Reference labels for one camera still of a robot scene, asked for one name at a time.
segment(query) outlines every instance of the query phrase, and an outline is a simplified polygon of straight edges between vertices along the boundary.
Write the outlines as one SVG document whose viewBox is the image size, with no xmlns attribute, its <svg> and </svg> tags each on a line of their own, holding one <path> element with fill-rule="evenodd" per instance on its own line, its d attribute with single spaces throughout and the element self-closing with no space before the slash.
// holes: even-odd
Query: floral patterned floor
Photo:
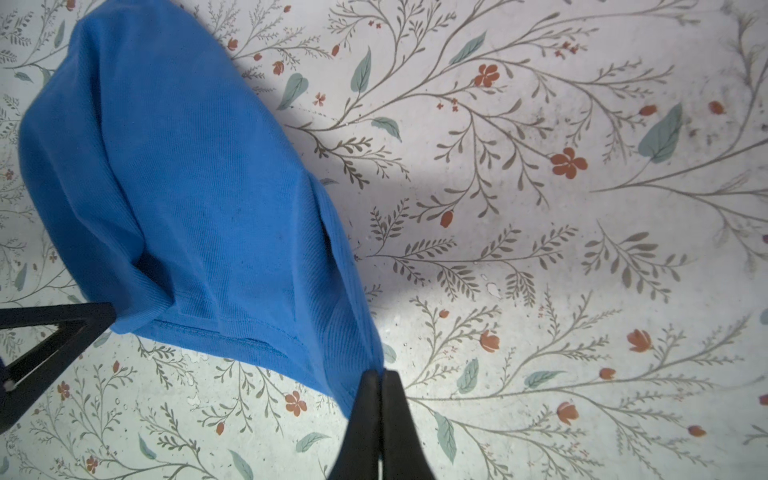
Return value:
<svg viewBox="0 0 768 480">
<path fill-rule="evenodd" d="M 82 301 L 16 141 L 96 3 L 0 6 L 3 306 Z M 438 478 L 765 478 L 768 4 L 182 8 L 334 199 Z M 344 428 L 277 372 L 105 334 L 0 477 L 324 478 Z"/>
</svg>

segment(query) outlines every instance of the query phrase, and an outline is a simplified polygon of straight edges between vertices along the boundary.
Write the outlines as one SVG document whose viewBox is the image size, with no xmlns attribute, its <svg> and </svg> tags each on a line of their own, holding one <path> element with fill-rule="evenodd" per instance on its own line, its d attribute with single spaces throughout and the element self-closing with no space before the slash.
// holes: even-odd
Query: blue cloth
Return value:
<svg viewBox="0 0 768 480">
<path fill-rule="evenodd" d="M 221 46 L 167 0 L 108 0 L 27 111 L 21 171 L 116 333 L 281 372 L 349 416 L 383 369 L 352 253 Z"/>
</svg>

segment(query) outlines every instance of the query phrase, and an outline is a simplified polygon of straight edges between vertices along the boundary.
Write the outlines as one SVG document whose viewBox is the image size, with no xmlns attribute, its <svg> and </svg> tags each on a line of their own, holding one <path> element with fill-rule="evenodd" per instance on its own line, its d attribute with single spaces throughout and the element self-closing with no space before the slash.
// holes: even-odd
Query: green leaf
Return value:
<svg viewBox="0 0 768 480">
<path fill-rule="evenodd" d="M 253 470 L 250 469 L 248 462 L 232 450 L 230 450 L 230 453 L 232 454 L 232 463 L 235 464 L 237 471 L 240 472 L 245 480 L 253 480 Z"/>
<path fill-rule="evenodd" d="M 312 432 L 304 436 L 303 439 L 296 442 L 296 452 L 304 453 L 307 450 L 309 450 L 312 445 L 315 445 L 315 443 L 319 442 L 322 439 L 329 439 L 329 438 L 330 437 L 328 435 L 323 435 L 322 433 L 318 433 L 318 432 Z"/>
<path fill-rule="evenodd" d="M 16 290 L 21 292 L 24 289 L 24 282 L 27 280 L 27 264 L 25 263 L 21 270 L 16 273 L 16 280 L 14 280 L 13 285 L 16 287 Z"/>
<path fill-rule="evenodd" d="M 99 336 L 94 342 L 94 348 L 98 348 L 104 345 L 107 342 L 107 340 L 109 340 L 109 336 L 111 334 L 112 332 L 110 330 L 107 330 L 106 332 L 102 333 L 101 336 Z"/>
<path fill-rule="evenodd" d="M 446 417 L 434 412 L 437 420 L 437 442 L 448 459 L 453 463 L 456 458 L 456 440 L 453 438 L 453 424 Z"/>
<path fill-rule="evenodd" d="M 386 343 L 382 343 L 382 347 L 384 347 L 384 361 L 387 363 L 394 363 L 395 360 L 397 360 L 397 353 L 395 353 L 395 349 Z"/>
<path fill-rule="evenodd" d="M 456 381 L 460 393 L 470 393 L 478 384 L 478 371 L 480 366 L 478 360 L 473 359 L 464 367 L 464 373 Z"/>
<path fill-rule="evenodd" d="M 14 77 L 18 78 L 19 80 L 32 82 L 32 79 L 29 77 L 29 75 L 27 75 L 23 71 L 17 71 L 16 74 L 14 74 Z"/>
<path fill-rule="evenodd" d="M 683 124 L 683 105 L 672 107 L 666 117 L 650 128 L 637 146 L 637 152 L 650 161 L 660 164 L 669 160 L 677 147 L 680 126 Z"/>
<path fill-rule="evenodd" d="M 564 370 L 542 370 L 540 372 L 533 372 L 528 378 L 525 379 L 525 386 L 529 389 L 537 389 L 543 383 L 552 380 L 559 373 L 565 373 Z"/>
<path fill-rule="evenodd" d="M 157 458 L 157 453 L 152 452 L 149 447 L 147 447 L 147 443 L 141 438 L 141 435 L 139 435 L 139 450 L 141 450 L 141 453 L 150 460 L 155 460 Z"/>
<path fill-rule="evenodd" d="M 477 51 L 478 48 L 482 46 L 482 42 L 485 41 L 485 32 L 482 32 L 482 35 L 480 35 L 477 38 L 473 38 L 472 40 L 467 42 L 467 45 L 464 45 L 464 48 L 458 51 L 456 56 L 454 58 L 451 58 L 450 64 L 457 64 L 460 61 L 465 60 L 469 55 L 472 55 Z"/>
<path fill-rule="evenodd" d="M 51 80 L 51 75 L 55 70 L 48 70 L 47 68 L 41 68 L 40 71 L 43 74 L 43 87 Z"/>
<path fill-rule="evenodd" d="M 371 120 L 371 125 L 374 127 L 383 128 L 394 138 L 402 141 L 402 138 L 400 138 L 400 129 L 397 127 L 397 122 L 393 119 L 387 117 L 377 117 Z"/>
<path fill-rule="evenodd" d="M 371 48 L 368 47 L 368 53 L 360 61 L 355 74 L 352 76 L 350 86 L 352 91 L 363 93 L 368 88 L 368 79 L 371 77 Z"/>
<path fill-rule="evenodd" d="M 56 38 L 54 38 L 53 40 L 53 47 L 59 48 L 63 40 L 64 40 L 64 20 L 62 20 L 61 25 L 58 26 L 58 31 L 56 32 Z"/>
<path fill-rule="evenodd" d="M 280 101 L 277 110 L 288 108 L 296 100 L 296 97 L 304 93 L 309 86 L 310 81 L 302 77 L 300 73 L 291 75 L 288 78 L 288 83 L 286 83 L 286 90 L 283 92 L 283 100 Z"/>
</svg>

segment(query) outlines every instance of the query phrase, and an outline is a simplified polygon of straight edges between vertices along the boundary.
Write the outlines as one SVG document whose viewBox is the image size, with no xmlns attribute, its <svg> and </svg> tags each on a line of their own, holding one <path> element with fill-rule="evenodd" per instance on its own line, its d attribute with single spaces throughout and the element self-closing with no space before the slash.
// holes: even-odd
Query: stain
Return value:
<svg viewBox="0 0 768 480">
<path fill-rule="evenodd" d="M 487 285 L 485 285 L 485 288 L 488 289 L 488 293 L 491 296 L 495 296 L 499 300 L 502 299 L 502 292 L 498 289 L 495 283 L 488 283 Z"/>
</svg>

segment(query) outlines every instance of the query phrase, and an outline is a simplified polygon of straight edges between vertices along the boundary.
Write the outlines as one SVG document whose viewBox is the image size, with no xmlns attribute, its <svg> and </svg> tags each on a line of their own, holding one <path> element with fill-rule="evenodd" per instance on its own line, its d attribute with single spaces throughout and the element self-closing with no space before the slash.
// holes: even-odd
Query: red flower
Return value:
<svg viewBox="0 0 768 480">
<path fill-rule="evenodd" d="M 600 369 L 600 378 L 603 380 L 613 380 L 614 375 L 616 375 L 616 370 L 614 369 Z"/>
<path fill-rule="evenodd" d="M 93 455 L 91 455 L 91 457 L 88 458 L 88 460 L 85 461 L 85 468 L 90 473 L 96 473 L 96 467 L 98 467 L 98 460 L 96 458 L 94 458 Z"/>
<path fill-rule="evenodd" d="M 627 341 L 634 345 L 630 350 L 637 353 L 646 352 L 651 346 L 650 335 L 645 330 L 641 332 L 635 329 L 634 332 L 627 335 Z"/>
<path fill-rule="evenodd" d="M 694 437 L 703 437 L 707 434 L 707 431 L 699 427 L 698 425 L 691 425 L 688 427 L 688 433 Z"/>
<path fill-rule="evenodd" d="M 656 105 L 646 105 L 640 109 L 640 115 L 647 117 L 657 112 Z"/>
<path fill-rule="evenodd" d="M 62 402 L 69 398 L 69 385 L 63 381 L 61 382 L 61 385 L 56 385 L 56 391 L 61 395 Z"/>
<path fill-rule="evenodd" d="M 722 115 L 725 113 L 725 108 L 723 108 L 723 104 L 715 100 L 710 102 L 710 111 L 715 115 Z"/>
<path fill-rule="evenodd" d="M 563 154 L 553 155 L 550 159 L 553 165 L 557 165 L 557 167 L 552 169 L 552 173 L 555 175 L 565 175 L 567 179 L 572 180 L 576 178 L 577 168 L 579 170 L 587 170 L 587 161 L 582 157 L 574 158 L 576 152 L 573 148 L 564 148 Z"/>
<path fill-rule="evenodd" d="M 565 425 L 570 425 L 571 420 L 578 419 L 578 412 L 576 411 L 576 406 L 568 402 L 561 403 L 560 406 L 558 407 L 558 418 Z"/>
<path fill-rule="evenodd" d="M 480 65 L 478 70 L 480 71 L 480 75 L 475 77 L 476 87 L 479 87 L 480 84 L 482 84 L 483 87 L 490 88 L 493 85 L 493 82 L 497 81 L 501 76 L 497 72 L 498 67 L 496 65 L 491 65 L 490 67 L 486 68 L 485 64 L 483 64 Z"/>
<path fill-rule="evenodd" d="M 293 412 L 295 416 L 301 415 L 302 410 L 306 412 L 306 402 L 299 400 L 296 390 L 293 390 L 293 395 L 286 395 L 286 410 Z"/>
<path fill-rule="evenodd" d="M 448 228 L 453 221 L 453 212 L 448 210 L 440 218 L 440 227 Z"/>
<path fill-rule="evenodd" d="M 498 350 L 498 337 L 490 333 L 490 330 L 486 330 L 480 335 L 480 346 L 486 352 L 493 353 Z"/>
</svg>

